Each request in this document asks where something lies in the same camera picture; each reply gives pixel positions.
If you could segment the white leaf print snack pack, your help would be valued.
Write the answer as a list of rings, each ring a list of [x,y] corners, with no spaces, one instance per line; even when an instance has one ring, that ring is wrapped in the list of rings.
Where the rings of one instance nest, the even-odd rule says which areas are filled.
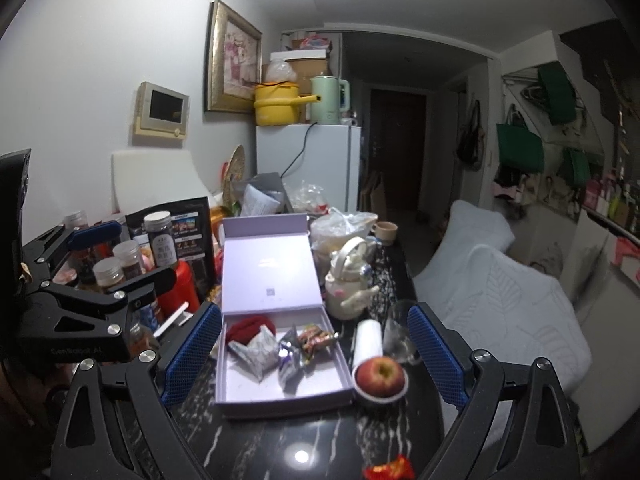
[[[228,346],[258,382],[262,382],[279,364],[279,341],[265,324],[259,327],[248,344],[234,340]]]

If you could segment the purple silver snack packet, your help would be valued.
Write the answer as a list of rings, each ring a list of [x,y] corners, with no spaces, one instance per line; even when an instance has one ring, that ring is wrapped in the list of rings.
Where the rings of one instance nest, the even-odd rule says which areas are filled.
[[[313,334],[314,329],[310,325],[300,333],[293,326],[279,340],[278,382],[285,393],[293,394],[302,379],[314,372],[310,353],[304,349],[304,344]]]

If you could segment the red gold snack packet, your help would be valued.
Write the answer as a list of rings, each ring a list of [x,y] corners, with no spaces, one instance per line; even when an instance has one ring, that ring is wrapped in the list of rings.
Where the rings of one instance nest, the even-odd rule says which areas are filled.
[[[317,353],[331,347],[338,338],[339,333],[322,330],[318,325],[308,325],[297,336],[297,341],[305,360],[309,362]]]

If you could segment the clear jar white lid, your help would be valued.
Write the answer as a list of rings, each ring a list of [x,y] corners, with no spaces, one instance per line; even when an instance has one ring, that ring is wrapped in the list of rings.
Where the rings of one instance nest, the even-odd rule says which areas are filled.
[[[122,265],[115,257],[108,257],[98,261],[92,268],[96,284],[102,290],[122,284],[125,281],[125,273]]]

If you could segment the white paper roll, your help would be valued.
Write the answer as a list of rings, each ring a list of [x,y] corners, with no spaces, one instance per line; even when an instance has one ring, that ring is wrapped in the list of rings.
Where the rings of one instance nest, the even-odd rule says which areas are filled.
[[[358,323],[352,352],[352,371],[363,362],[383,355],[382,325],[373,318]]]

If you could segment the open lilac gift box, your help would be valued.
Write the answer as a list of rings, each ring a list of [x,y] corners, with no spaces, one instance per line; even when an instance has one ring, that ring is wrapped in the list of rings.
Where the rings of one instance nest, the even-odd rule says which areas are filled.
[[[303,214],[227,218],[222,258],[222,329],[263,315],[281,338],[315,325],[330,332]],[[281,387],[278,372],[258,380],[219,338],[215,402],[228,419],[306,415],[352,402],[354,385],[339,344],[316,353],[306,370]]]

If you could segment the red candy wrapper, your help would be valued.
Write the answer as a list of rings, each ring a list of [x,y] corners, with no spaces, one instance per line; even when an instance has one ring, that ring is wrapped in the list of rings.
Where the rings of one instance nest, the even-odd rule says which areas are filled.
[[[386,464],[366,468],[362,476],[366,480],[416,480],[410,460],[402,454]]]

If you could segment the cream cartoon water bottle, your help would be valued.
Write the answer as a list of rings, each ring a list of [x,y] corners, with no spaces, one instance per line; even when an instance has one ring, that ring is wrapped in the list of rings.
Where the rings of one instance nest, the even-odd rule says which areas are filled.
[[[326,310],[336,320],[359,318],[380,292],[378,285],[370,284],[372,266],[367,258],[368,249],[367,241],[355,236],[332,252],[324,288]]]

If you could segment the woven round mat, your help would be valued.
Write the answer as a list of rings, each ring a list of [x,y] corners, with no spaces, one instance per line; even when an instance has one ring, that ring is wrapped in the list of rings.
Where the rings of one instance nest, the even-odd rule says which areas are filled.
[[[222,172],[222,201],[224,206],[231,209],[236,202],[233,192],[233,183],[242,181],[245,171],[245,151],[244,146],[239,144],[232,152],[227,165]]]

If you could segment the beige mug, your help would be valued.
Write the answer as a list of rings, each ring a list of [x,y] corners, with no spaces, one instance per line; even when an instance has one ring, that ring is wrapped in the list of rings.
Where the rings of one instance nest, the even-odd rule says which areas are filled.
[[[390,246],[397,238],[398,225],[394,222],[378,221],[372,226],[371,233],[381,245]]]

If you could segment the white cabinet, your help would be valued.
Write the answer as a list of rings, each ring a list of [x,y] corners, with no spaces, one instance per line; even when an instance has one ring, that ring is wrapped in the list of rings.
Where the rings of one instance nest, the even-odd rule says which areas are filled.
[[[639,296],[639,257],[622,255],[616,263],[619,240],[639,247],[612,221],[589,209],[580,212],[570,251],[560,277],[562,289],[572,303],[580,324],[584,324],[596,302],[609,292],[633,292]]]

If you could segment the yellow saucepan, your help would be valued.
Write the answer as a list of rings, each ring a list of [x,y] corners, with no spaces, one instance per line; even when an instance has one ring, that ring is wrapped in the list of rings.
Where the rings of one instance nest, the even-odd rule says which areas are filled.
[[[255,87],[254,111],[259,127],[288,126],[300,122],[304,107],[321,101],[321,96],[301,96],[292,81],[267,82]]]

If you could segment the green tote bag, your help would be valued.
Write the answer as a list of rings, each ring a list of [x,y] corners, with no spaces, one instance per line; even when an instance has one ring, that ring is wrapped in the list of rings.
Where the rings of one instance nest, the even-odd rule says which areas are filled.
[[[526,126],[515,104],[506,112],[506,121],[497,125],[499,160],[523,174],[541,174],[544,170],[544,148],[540,136]]]

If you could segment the pale green electric kettle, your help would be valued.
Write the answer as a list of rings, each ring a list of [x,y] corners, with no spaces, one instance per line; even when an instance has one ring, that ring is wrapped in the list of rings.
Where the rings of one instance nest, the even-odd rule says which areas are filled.
[[[310,104],[310,121],[318,125],[339,125],[350,110],[350,84],[334,76],[311,78],[311,91],[318,101]]]

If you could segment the wall intercom monitor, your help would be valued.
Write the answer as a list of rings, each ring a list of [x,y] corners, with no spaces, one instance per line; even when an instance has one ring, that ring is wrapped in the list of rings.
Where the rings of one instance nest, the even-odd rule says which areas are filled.
[[[134,109],[134,134],[183,140],[186,137],[190,98],[186,94],[143,81]]]

